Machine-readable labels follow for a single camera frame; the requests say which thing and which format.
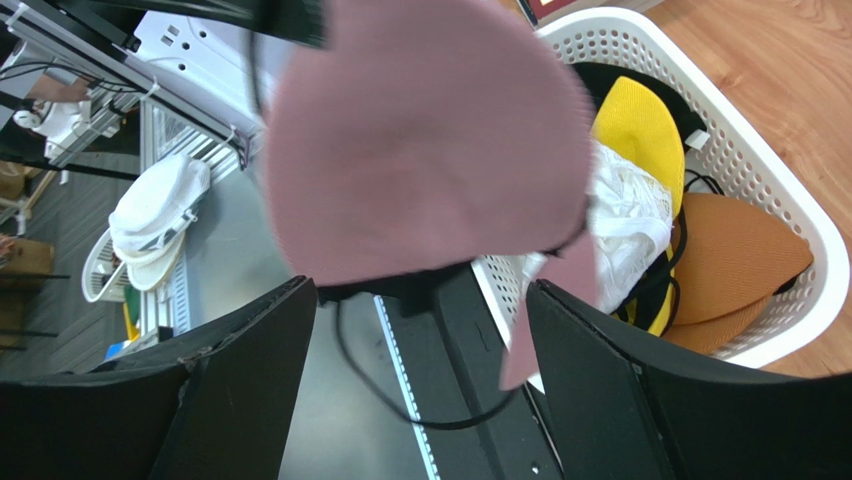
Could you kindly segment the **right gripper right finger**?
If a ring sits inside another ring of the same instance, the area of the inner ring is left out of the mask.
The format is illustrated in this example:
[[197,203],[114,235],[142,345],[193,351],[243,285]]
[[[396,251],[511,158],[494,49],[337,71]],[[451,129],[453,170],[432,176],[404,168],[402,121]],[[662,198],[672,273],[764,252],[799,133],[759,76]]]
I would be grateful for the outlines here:
[[851,378],[803,379],[673,345],[539,280],[526,294],[568,479],[847,479]]

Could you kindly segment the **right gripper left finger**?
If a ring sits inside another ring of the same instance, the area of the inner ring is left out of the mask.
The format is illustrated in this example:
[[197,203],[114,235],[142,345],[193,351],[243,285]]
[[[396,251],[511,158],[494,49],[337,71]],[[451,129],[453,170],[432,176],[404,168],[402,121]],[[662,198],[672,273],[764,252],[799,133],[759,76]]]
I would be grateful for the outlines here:
[[1,385],[5,479],[274,479],[314,327],[298,276],[86,373]]

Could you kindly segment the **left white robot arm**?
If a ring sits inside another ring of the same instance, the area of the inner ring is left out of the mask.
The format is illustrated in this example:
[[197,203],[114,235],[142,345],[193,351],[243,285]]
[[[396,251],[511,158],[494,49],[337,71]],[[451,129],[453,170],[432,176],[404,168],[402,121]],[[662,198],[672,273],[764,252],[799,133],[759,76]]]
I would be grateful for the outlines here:
[[301,46],[326,40],[324,1],[145,1],[129,65],[170,110],[223,131],[264,128],[259,103]]

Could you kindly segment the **pink ribbed bra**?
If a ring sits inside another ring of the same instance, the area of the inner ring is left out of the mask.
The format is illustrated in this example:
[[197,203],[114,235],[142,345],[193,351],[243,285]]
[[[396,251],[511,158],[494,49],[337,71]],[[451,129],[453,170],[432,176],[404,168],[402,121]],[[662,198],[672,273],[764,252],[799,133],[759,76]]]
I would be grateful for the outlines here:
[[262,179],[292,270],[320,286],[540,252],[598,300],[586,219],[594,110],[493,1],[328,1],[267,123]]

